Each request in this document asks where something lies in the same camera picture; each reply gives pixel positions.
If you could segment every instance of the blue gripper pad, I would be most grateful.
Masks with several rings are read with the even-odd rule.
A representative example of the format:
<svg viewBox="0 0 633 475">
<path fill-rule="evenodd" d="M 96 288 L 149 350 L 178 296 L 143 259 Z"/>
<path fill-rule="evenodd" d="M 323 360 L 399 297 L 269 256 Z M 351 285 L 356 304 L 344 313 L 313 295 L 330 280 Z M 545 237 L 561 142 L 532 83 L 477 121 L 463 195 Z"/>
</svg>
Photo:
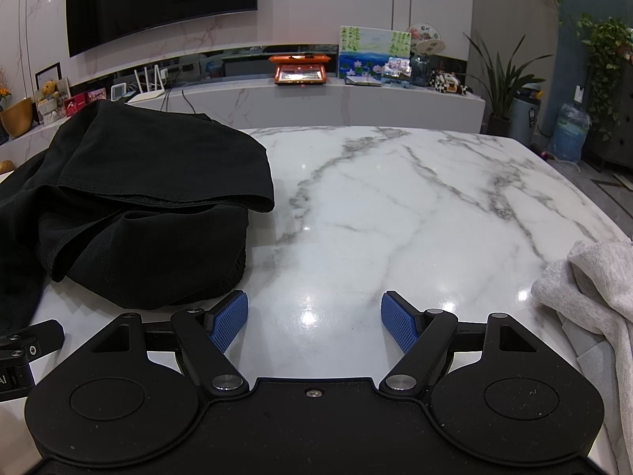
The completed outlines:
<svg viewBox="0 0 633 475">
<path fill-rule="evenodd" d="M 381 318 L 382 324 L 385 325 L 391 337 L 395 339 L 400 350 L 407 353 L 419 337 L 413 316 L 385 293 L 382 295 Z"/>
<path fill-rule="evenodd" d="M 238 295 L 235 300 L 222 309 L 213 320 L 211 341 L 224 353 L 242 329 L 248 318 L 248 297 L 246 293 Z"/>
</svg>

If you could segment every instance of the gray cloth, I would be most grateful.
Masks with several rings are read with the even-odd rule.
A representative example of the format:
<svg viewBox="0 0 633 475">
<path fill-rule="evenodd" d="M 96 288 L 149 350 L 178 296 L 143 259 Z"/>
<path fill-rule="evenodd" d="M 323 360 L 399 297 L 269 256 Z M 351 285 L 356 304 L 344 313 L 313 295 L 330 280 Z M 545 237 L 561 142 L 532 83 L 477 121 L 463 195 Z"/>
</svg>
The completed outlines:
<svg viewBox="0 0 633 475">
<path fill-rule="evenodd" d="M 556 310 L 578 364 L 605 403 L 605 426 L 620 475 L 633 455 L 633 244 L 578 241 L 532 286 Z"/>
</svg>

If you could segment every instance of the blue water painting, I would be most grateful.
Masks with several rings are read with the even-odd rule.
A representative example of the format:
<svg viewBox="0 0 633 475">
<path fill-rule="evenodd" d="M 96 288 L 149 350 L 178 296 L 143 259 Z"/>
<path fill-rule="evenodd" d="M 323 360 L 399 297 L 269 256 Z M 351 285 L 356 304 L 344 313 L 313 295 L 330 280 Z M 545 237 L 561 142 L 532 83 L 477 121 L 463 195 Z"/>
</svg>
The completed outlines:
<svg viewBox="0 0 633 475">
<path fill-rule="evenodd" d="M 380 79 L 382 75 L 382 66 L 387 64 L 388 60 L 388 54 L 373 52 L 341 52 L 339 54 L 339 78 L 345 78 L 348 74 L 360 75 L 369 71 L 372 76 Z"/>
<path fill-rule="evenodd" d="M 341 27 L 339 78 L 369 75 L 378 80 L 390 57 L 409 58 L 411 34 L 381 28 Z"/>
</svg>

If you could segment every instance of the stuffed toy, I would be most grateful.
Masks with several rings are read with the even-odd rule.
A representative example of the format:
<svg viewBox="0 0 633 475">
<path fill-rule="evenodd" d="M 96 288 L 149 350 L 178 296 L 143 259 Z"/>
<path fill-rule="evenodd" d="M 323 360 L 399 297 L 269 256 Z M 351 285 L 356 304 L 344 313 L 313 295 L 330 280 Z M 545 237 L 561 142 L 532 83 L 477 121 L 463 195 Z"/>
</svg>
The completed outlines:
<svg viewBox="0 0 633 475">
<path fill-rule="evenodd" d="M 59 97 L 59 91 L 57 90 L 55 82 L 49 80 L 42 85 L 42 98 L 39 100 L 40 103 L 57 97 Z"/>
</svg>

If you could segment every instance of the black cloth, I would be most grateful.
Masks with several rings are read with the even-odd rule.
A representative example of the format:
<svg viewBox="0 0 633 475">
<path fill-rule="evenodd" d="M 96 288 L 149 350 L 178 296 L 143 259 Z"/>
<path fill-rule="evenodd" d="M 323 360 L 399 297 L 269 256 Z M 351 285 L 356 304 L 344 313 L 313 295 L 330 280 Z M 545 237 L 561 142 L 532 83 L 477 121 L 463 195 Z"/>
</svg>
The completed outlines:
<svg viewBox="0 0 633 475">
<path fill-rule="evenodd" d="M 125 308 L 231 290 L 248 209 L 269 212 L 264 146 L 204 115 L 97 101 L 0 184 L 0 334 L 29 325 L 45 275 Z"/>
</svg>

